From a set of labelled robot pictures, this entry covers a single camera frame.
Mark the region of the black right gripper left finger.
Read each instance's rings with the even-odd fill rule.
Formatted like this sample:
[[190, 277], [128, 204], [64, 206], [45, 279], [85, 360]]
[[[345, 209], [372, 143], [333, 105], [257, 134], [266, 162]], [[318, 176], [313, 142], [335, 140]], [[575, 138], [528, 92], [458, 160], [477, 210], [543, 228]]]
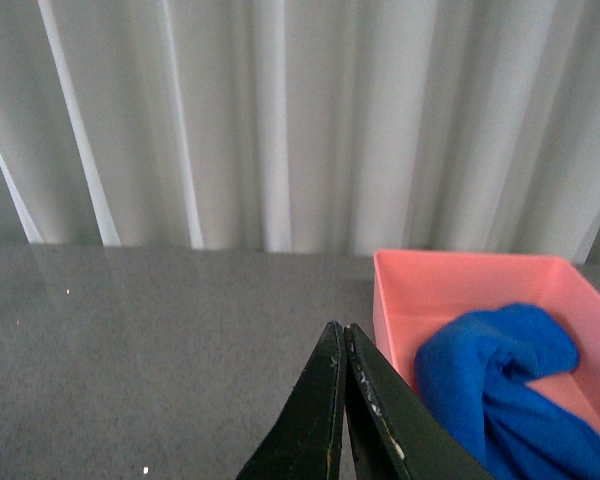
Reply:
[[326, 324], [275, 424], [239, 479], [340, 475], [347, 356], [342, 326]]

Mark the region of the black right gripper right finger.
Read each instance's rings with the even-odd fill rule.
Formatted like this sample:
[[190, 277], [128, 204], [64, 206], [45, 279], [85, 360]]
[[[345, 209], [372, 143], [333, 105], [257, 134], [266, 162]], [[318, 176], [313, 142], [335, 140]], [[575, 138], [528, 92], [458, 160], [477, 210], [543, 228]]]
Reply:
[[344, 329], [345, 408], [358, 479], [490, 479], [356, 324]]

